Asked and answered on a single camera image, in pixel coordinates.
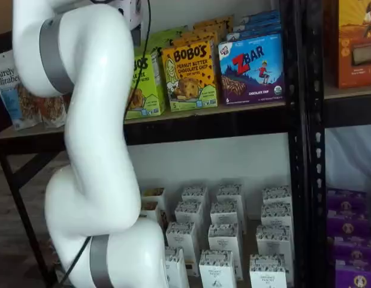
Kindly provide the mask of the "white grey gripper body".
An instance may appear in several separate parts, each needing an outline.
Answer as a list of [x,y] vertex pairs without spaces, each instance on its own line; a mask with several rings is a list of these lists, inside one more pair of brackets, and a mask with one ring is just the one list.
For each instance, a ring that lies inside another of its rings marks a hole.
[[115,0],[113,6],[124,16],[130,30],[141,25],[141,0]]

